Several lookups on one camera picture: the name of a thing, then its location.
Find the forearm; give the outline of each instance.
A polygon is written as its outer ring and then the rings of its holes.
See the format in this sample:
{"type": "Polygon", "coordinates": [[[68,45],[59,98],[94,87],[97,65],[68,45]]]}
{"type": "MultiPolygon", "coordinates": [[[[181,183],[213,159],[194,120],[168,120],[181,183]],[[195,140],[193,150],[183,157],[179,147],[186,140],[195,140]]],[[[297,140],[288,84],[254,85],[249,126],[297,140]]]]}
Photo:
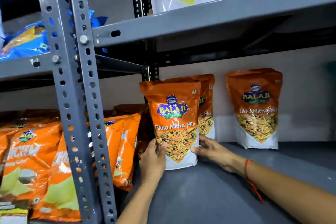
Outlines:
{"type": "MultiPolygon", "coordinates": [[[[234,169],[245,175],[245,160],[234,160],[234,169]]],[[[303,224],[336,222],[336,196],[256,162],[247,166],[250,181],[267,197],[303,224]]]]}
{"type": "Polygon", "coordinates": [[[117,224],[146,224],[149,206],[157,185],[153,182],[141,184],[120,215],[117,224]]]}

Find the person's left hand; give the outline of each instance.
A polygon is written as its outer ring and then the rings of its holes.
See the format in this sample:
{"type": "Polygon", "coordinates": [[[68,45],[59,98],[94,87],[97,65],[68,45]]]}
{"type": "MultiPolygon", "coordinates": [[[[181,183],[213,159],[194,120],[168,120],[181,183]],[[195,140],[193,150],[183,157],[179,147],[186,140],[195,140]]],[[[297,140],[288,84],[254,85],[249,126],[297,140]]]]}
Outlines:
{"type": "Polygon", "coordinates": [[[168,144],[166,142],[157,146],[155,139],[149,142],[147,149],[141,155],[141,160],[139,161],[141,184],[159,182],[166,168],[167,146],[168,144]]]}

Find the bolt head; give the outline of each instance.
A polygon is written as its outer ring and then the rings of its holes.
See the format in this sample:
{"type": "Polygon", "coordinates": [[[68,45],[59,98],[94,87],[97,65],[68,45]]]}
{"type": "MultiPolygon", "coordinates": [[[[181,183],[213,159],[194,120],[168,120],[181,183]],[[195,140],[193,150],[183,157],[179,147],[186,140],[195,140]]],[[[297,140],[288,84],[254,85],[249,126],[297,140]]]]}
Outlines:
{"type": "Polygon", "coordinates": [[[52,61],[55,63],[55,64],[58,64],[62,61],[62,58],[60,56],[57,56],[57,55],[54,55],[52,57],[52,61]]]}
{"type": "Polygon", "coordinates": [[[82,44],[87,44],[87,42],[89,41],[89,39],[87,39],[87,36],[86,36],[86,35],[81,35],[80,38],[79,38],[79,41],[80,41],[82,44]]]}

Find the wall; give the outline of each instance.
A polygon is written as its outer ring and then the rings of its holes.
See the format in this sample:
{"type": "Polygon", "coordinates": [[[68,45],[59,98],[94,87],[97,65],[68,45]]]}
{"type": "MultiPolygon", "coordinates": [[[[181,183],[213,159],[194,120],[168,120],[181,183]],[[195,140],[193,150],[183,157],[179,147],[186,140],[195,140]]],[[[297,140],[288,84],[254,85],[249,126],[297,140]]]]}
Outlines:
{"type": "MultiPolygon", "coordinates": [[[[332,97],[326,62],[336,59],[336,45],[278,52],[229,60],[160,68],[160,78],[213,73],[216,140],[235,141],[233,106],[225,86],[232,70],[271,67],[283,73],[279,106],[280,141],[326,141],[330,139],[332,97]]],[[[100,80],[105,110],[116,104],[143,103],[140,75],[100,80]]],[[[25,108],[57,108],[53,86],[0,93],[0,111],[25,108]]]]}

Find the person's arm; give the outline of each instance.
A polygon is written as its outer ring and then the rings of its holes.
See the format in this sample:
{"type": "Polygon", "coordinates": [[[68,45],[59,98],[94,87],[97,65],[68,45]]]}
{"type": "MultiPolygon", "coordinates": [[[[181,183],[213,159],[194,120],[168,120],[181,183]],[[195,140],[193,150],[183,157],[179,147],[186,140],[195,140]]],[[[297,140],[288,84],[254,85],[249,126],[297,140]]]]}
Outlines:
{"type": "MultiPolygon", "coordinates": [[[[192,147],[191,151],[217,162],[226,171],[245,177],[246,158],[205,136],[199,136],[199,144],[203,147],[192,147]]],[[[336,223],[336,196],[254,161],[249,162],[247,174],[260,191],[301,223],[336,223]]]]}
{"type": "Polygon", "coordinates": [[[141,182],[116,224],[146,224],[149,206],[166,167],[167,143],[157,146],[155,139],[150,141],[139,162],[141,182]]]}

